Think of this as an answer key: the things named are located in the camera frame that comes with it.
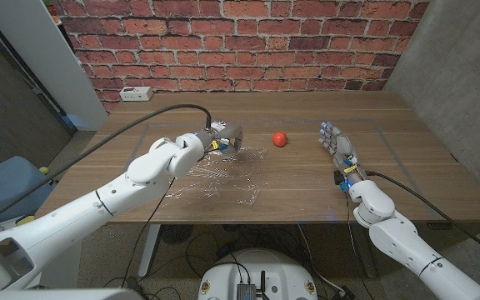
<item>clear plastic sheet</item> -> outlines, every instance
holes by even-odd
[[[231,155],[210,152],[166,197],[252,206],[264,184],[265,153],[263,147],[243,147]]]

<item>red brick wall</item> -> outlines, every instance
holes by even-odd
[[[428,3],[58,0],[97,95],[380,90]]]

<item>white outlet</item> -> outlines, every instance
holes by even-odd
[[[148,101],[152,95],[150,87],[124,87],[120,92],[123,101]]]

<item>white robotic arm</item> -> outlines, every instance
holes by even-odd
[[[114,216],[162,197],[169,189],[168,173],[186,175],[206,149],[239,149],[242,128],[226,125],[214,122],[210,131],[186,133],[175,142],[161,138],[105,186],[38,220],[0,232],[0,290],[25,288],[60,253]]]
[[[332,154],[337,175],[342,174],[342,190],[360,203],[353,215],[369,228],[375,247],[416,274],[439,299],[479,298],[480,285],[423,241],[414,224],[395,209],[393,200],[368,180],[348,137],[330,123],[323,123],[320,132],[320,143]]]

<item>white robot body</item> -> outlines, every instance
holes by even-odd
[[[242,264],[251,277],[251,284],[261,288],[261,274],[265,272],[265,294],[271,300],[317,300],[318,294],[310,273],[290,257],[273,250],[254,248],[235,252],[234,257]],[[203,275],[198,291],[198,300],[238,300],[240,273],[243,283],[248,283],[246,271],[234,264],[234,258],[227,255],[216,262]],[[253,297],[242,297],[255,300]]]

